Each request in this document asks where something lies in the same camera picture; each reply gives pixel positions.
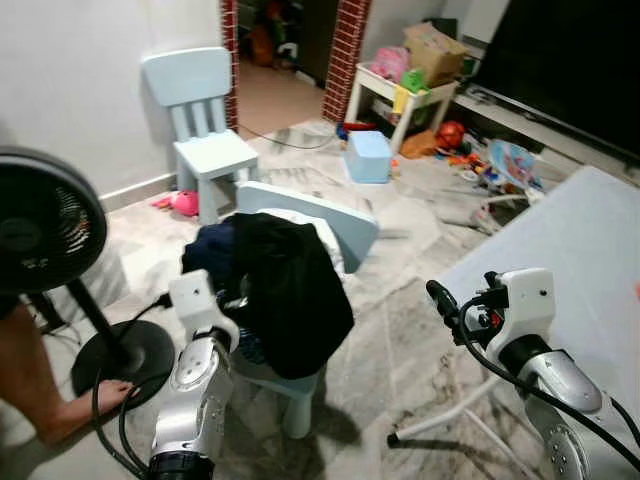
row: red ball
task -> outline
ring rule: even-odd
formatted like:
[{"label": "red ball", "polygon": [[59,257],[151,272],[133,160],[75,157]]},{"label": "red ball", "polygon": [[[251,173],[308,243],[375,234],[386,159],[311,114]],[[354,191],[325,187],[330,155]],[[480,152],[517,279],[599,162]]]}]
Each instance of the red ball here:
[{"label": "red ball", "polygon": [[462,144],[464,127],[459,122],[444,122],[436,133],[438,148],[458,148]]}]

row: light blue storage box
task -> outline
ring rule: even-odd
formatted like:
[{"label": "light blue storage box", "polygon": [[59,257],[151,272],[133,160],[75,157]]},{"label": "light blue storage box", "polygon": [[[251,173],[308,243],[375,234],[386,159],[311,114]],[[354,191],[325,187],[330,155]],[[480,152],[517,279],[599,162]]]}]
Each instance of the light blue storage box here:
[{"label": "light blue storage box", "polygon": [[351,132],[344,162],[358,183],[387,183],[391,173],[391,148],[378,131]]}]

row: chair backrest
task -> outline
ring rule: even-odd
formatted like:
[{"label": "chair backrest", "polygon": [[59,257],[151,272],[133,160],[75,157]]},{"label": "chair backrest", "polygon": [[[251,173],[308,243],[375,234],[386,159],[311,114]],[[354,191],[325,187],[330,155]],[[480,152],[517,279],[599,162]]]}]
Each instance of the chair backrest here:
[{"label": "chair backrest", "polygon": [[324,218],[340,244],[346,273],[358,270],[378,237],[378,223],[372,216],[286,188],[245,182],[238,187],[236,198],[238,211],[242,213],[255,213],[261,208],[286,208]]},{"label": "chair backrest", "polygon": [[231,55],[226,48],[177,50],[147,57],[142,70],[156,101],[169,108],[178,141],[224,132],[224,95],[231,90]]}]

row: black fan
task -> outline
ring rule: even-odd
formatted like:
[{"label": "black fan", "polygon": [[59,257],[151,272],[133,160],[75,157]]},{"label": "black fan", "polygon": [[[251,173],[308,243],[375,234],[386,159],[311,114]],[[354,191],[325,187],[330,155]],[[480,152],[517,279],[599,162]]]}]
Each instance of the black fan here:
[{"label": "black fan", "polygon": [[167,372],[146,383],[132,404],[153,396],[173,365],[169,335],[142,320],[110,326],[79,278],[97,260],[107,237],[105,215],[91,186],[50,155],[0,147],[0,192],[0,294],[38,298],[66,285],[98,331],[71,370],[76,395],[93,387],[99,368],[102,378],[136,384]]}]

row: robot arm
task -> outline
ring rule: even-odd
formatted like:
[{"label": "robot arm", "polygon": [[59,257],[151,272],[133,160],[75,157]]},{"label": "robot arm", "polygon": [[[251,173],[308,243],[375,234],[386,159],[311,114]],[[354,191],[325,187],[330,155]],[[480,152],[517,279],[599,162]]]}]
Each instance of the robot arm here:
[{"label": "robot arm", "polygon": [[[433,280],[427,292],[436,302],[445,324],[462,343],[460,328],[485,350],[486,359],[511,375],[560,400],[596,422],[637,454],[627,425],[601,391],[564,350],[547,344],[555,314],[553,278],[545,269],[527,269],[498,275],[485,274],[489,289],[478,292],[477,321],[467,317],[460,325],[452,295]],[[558,479],[632,479],[639,472],[592,430],[558,408],[520,389],[525,411],[540,432]]]},{"label": "robot arm", "polygon": [[220,456],[224,411],[233,387],[229,354],[240,333],[218,309],[204,270],[182,275],[169,291],[187,345],[158,414],[148,478],[209,480]]}]

